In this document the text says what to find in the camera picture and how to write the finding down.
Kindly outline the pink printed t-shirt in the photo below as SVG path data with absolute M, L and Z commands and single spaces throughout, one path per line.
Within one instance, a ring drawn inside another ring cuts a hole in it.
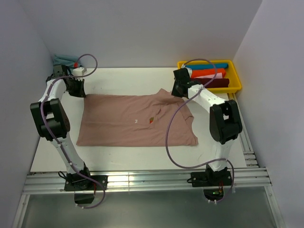
M 77 146 L 196 146 L 194 117 L 184 100 L 160 89 L 153 95 L 97 95 L 84 99 Z

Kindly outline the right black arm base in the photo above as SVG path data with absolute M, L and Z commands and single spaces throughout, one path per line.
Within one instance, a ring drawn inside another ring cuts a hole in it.
M 233 178 L 227 168 L 222 171 L 207 168 L 205 171 L 191 172 L 187 183 L 194 188 L 202 187 L 205 198 L 215 203 L 224 198 L 225 186 L 233 186 Z

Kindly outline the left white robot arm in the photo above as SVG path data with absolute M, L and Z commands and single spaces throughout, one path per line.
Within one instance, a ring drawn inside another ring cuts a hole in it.
M 65 65 L 53 66 L 53 74 L 46 80 L 47 88 L 42 98 L 30 105 L 30 111 L 40 137 L 49 141 L 59 152 L 66 166 L 66 174 L 58 174 L 66 185 L 75 190 L 87 190 L 93 185 L 93 178 L 85 162 L 79 157 L 71 141 L 70 122 L 61 104 L 62 96 L 68 92 L 70 96 L 85 98 L 83 67 L 71 70 Z

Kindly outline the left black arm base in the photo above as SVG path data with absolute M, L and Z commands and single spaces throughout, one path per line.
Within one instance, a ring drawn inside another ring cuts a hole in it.
M 108 184 L 107 175 L 95 175 L 91 176 L 91 178 L 100 183 L 101 186 L 88 179 L 82 179 L 78 182 L 66 181 L 64 191 L 74 192 L 74 202 L 76 204 L 87 206 L 93 203 L 98 190 L 106 190 Z

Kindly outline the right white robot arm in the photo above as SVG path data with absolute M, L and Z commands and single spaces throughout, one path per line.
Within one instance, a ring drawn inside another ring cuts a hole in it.
M 172 95 L 186 97 L 194 101 L 209 113 L 209 132 L 215 141 L 212 147 L 213 159 L 204 163 L 206 181 L 216 185 L 227 171 L 228 157 L 234 141 L 242 132 L 238 105 L 235 100 L 224 100 L 205 88 L 198 81 L 192 81 L 186 68 L 173 71 L 174 84 Z

